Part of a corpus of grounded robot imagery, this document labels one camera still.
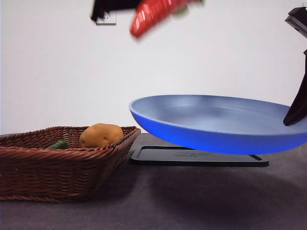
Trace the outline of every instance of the gray tabletop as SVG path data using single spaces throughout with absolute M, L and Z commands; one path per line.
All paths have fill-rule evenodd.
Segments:
M 140 145 L 171 145 L 140 134 Z M 2 230 L 305 230 L 307 144 L 268 167 L 149 166 L 130 155 L 89 201 L 2 201 Z

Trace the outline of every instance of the wall socket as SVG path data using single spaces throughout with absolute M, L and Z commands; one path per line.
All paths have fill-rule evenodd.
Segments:
M 104 18 L 98 18 L 96 25 L 116 25 L 116 11 L 105 12 Z

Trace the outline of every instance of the wicker basket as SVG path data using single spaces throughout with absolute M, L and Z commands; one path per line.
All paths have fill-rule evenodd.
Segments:
M 84 127 L 50 127 L 0 138 L 0 200 L 83 201 L 122 163 L 141 130 L 100 148 L 80 148 Z M 62 139 L 69 149 L 45 149 Z

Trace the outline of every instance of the blue frying pan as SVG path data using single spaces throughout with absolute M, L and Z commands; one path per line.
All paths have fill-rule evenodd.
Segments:
M 289 106 L 211 95 L 158 95 L 137 99 L 129 109 L 137 123 L 168 142 L 228 154 L 275 153 L 307 142 L 307 117 L 292 126 Z

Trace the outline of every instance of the white wall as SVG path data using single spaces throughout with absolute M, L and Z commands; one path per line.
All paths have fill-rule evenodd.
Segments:
M 137 125 L 130 101 L 214 94 L 290 105 L 306 39 L 284 20 L 299 0 L 207 0 L 141 41 L 133 11 L 90 20 L 94 0 L 3 0 L 1 133 L 97 122 Z

